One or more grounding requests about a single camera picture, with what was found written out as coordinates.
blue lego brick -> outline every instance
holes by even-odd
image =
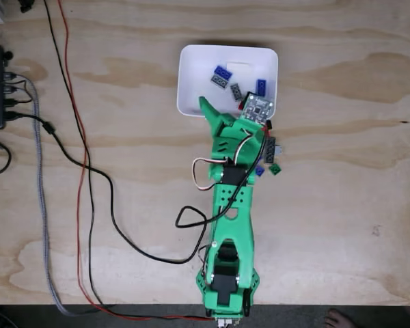
[[[262,176],[263,173],[264,173],[264,168],[261,167],[261,166],[259,166],[259,165],[257,165],[257,167],[255,168],[255,174],[256,174],[257,176]]]
[[[211,82],[213,82],[215,85],[226,89],[226,86],[228,85],[228,81],[225,79],[221,78],[219,75],[214,74],[213,77],[211,78]]]
[[[228,72],[225,68],[221,66],[217,66],[214,70],[214,73],[219,75],[222,79],[225,79],[226,81],[229,81],[232,76],[231,72]]]
[[[257,80],[257,96],[265,97],[266,96],[266,80]]]

cable plug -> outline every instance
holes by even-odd
[[[5,108],[13,107],[13,106],[16,106],[18,104],[19,104],[19,102],[15,99],[5,99],[3,101],[3,107],[5,107]]]
[[[4,72],[3,73],[3,80],[10,81],[16,78],[16,74],[12,72]]]
[[[13,85],[5,85],[3,86],[3,93],[4,94],[13,94],[17,90],[16,87]]]
[[[42,127],[43,127],[44,130],[45,130],[48,134],[50,134],[50,135],[52,135],[53,133],[55,133],[55,127],[54,127],[50,122],[44,122],[44,123],[42,124]]]
[[[14,121],[19,118],[22,118],[22,116],[20,115],[20,113],[17,113],[16,111],[5,111],[4,118],[6,121]]]

green 3d printed part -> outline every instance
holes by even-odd
[[[199,102],[210,124],[213,138],[211,158],[230,159],[227,163],[211,164],[208,171],[209,178],[217,183],[213,197],[215,216],[228,205],[241,177],[254,164],[262,146],[264,131],[254,115],[242,112],[241,117],[236,119],[230,114],[219,113],[204,97],[200,97]],[[249,316],[254,293],[260,283],[254,269],[254,236],[250,215],[255,178],[253,170],[230,210],[211,223],[204,266],[196,277],[206,313],[218,320],[219,327],[237,323],[242,317]]]

white bin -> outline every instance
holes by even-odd
[[[228,86],[222,89],[211,82],[214,69],[222,66],[232,73]],[[215,46],[190,44],[183,48],[179,60],[178,110],[188,116],[203,117],[199,108],[200,96],[221,113],[239,115],[238,102],[233,98],[230,85],[238,83],[243,95],[256,91],[257,79],[266,80],[265,98],[277,101],[278,56],[268,48],[246,46]]]

plywood table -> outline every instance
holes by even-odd
[[[42,1],[26,14],[10,2],[0,26],[0,44],[15,54],[9,69],[35,80],[42,117],[81,158]],[[63,49],[62,21],[49,3]],[[265,174],[254,192],[256,303],[410,304],[410,0],[69,0],[64,7],[92,161],[115,180],[118,221],[140,247],[182,258],[199,229],[174,227],[180,207],[210,212],[212,193],[195,190],[190,172],[193,158],[209,155],[208,125],[176,109],[181,49],[266,46],[279,55],[272,134],[284,154],[282,172]],[[14,154],[0,176],[0,303],[50,303],[30,121],[9,123],[0,140]],[[53,278],[64,302],[85,303],[76,280],[80,171],[45,134],[43,147]],[[173,266],[140,256],[111,225],[105,180],[94,177],[94,188],[101,297],[200,303],[199,259]]]

